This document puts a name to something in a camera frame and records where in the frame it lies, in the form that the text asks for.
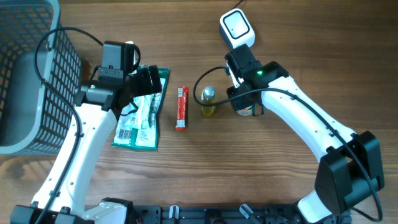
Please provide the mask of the red stick packet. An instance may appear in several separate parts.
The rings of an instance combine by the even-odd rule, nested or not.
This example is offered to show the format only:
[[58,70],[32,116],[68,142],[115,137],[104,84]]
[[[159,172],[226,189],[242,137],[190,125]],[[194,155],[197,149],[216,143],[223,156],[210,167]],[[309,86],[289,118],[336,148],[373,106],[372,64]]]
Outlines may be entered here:
[[188,91],[187,86],[178,87],[178,109],[177,109],[177,124],[176,131],[183,131],[187,128],[187,106],[188,106]]

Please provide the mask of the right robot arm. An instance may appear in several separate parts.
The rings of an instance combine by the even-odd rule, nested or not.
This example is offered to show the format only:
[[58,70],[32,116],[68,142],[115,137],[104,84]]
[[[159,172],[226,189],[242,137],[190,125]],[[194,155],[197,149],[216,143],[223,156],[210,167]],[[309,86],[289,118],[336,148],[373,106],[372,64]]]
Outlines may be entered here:
[[272,61],[262,65],[244,44],[225,55],[234,85],[227,90],[236,111],[257,103],[284,120],[317,159],[314,190],[297,203],[307,223],[317,223],[354,210],[373,197],[377,221],[382,211],[377,191],[384,188],[380,143],[370,131],[362,134],[339,123],[295,83],[288,71]]

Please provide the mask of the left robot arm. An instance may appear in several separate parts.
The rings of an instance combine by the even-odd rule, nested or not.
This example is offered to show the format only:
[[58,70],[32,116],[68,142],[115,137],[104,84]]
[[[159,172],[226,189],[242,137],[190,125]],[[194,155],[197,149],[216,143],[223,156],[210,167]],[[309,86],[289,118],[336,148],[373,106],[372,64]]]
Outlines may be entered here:
[[74,119],[49,178],[31,205],[16,205],[11,223],[137,223],[133,203],[104,198],[85,210],[86,193],[100,152],[134,97],[158,93],[156,66],[139,69],[141,52],[132,42],[107,41],[97,80],[83,84],[76,95]]

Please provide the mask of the yellow liquid small bottle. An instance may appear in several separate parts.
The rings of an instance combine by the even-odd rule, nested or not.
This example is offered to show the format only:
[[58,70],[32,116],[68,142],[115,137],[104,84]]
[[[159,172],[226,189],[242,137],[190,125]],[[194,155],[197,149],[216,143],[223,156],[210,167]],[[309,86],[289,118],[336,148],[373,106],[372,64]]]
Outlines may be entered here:
[[[213,86],[206,86],[201,94],[201,102],[209,105],[216,102],[216,90]],[[215,113],[216,106],[202,106],[201,112],[203,116],[210,117]]]

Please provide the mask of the red white carton cup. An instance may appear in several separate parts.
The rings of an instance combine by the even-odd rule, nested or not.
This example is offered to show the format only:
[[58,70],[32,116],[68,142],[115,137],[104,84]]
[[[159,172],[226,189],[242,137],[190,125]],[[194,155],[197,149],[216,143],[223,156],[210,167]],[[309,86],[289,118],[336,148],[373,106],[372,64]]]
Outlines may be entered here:
[[241,110],[237,110],[237,114],[241,115],[241,116],[250,116],[253,114],[253,111],[256,109],[256,107],[254,105],[252,106],[248,106],[246,108],[243,108]]

